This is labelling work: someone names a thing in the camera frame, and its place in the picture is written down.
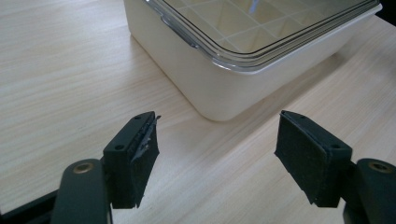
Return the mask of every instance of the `tabletop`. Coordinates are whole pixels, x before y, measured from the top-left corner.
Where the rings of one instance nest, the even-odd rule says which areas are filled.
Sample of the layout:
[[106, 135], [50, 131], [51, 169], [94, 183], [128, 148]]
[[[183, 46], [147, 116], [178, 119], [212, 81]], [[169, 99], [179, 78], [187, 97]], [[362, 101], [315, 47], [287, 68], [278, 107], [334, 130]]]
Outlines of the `tabletop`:
[[396, 163], [396, 28], [370, 19], [339, 52], [225, 122], [199, 115], [131, 37], [121, 0], [2, 1], [0, 209], [59, 188], [133, 116], [162, 118], [138, 209], [114, 223], [343, 223], [309, 204], [274, 155], [279, 112], [304, 114]]

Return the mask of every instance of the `white plastic container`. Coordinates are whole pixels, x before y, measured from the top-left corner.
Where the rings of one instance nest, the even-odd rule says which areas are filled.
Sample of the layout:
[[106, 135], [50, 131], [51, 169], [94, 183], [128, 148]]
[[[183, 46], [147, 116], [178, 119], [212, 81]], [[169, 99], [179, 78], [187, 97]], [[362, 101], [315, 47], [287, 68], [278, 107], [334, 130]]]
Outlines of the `white plastic container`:
[[203, 116], [219, 121], [334, 54], [382, 8], [363, 0], [124, 3], [133, 37]]

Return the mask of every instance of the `black plastic mount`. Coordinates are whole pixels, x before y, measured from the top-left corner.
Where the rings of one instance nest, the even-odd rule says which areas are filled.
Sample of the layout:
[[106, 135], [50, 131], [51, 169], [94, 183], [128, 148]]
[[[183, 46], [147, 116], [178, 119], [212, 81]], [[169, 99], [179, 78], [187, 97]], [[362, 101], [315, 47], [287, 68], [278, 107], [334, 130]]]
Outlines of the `black plastic mount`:
[[58, 190], [0, 216], [1, 224], [112, 223], [111, 208], [139, 206], [159, 150], [154, 112], [132, 118], [99, 161], [64, 170]]
[[396, 167], [374, 159], [354, 164], [352, 148], [306, 116], [280, 113], [275, 154], [309, 202], [337, 207], [343, 198], [345, 223], [396, 220]]

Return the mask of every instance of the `lid rim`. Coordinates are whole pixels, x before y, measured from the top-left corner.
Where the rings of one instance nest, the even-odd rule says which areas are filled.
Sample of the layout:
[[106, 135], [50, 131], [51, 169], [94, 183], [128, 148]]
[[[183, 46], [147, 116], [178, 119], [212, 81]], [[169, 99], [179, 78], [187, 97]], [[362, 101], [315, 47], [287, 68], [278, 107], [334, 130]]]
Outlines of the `lid rim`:
[[327, 34], [336, 27], [353, 20], [364, 12], [378, 6], [378, 0], [367, 0], [356, 6], [345, 9], [335, 15], [319, 21], [304, 29], [271, 43], [253, 52], [239, 53], [220, 46], [216, 41], [202, 32], [192, 22], [178, 13], [163, 0], [143, 0], [155, 9], [162, 17], [172, 22], [177, 28], [173, 29], [182, 39], [191, 40], [213, 64], [235, 72], [253, 72], [260, 70], [269, 63]]

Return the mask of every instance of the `container lid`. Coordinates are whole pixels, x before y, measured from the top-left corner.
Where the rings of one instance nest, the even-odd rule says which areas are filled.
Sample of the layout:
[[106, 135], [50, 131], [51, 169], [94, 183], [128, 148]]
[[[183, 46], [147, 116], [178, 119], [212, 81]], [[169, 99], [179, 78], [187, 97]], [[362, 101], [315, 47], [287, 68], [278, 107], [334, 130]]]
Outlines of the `container lid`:
[[379, 4], [378, 0], [146, 0], [213, 63], [255, 71]]

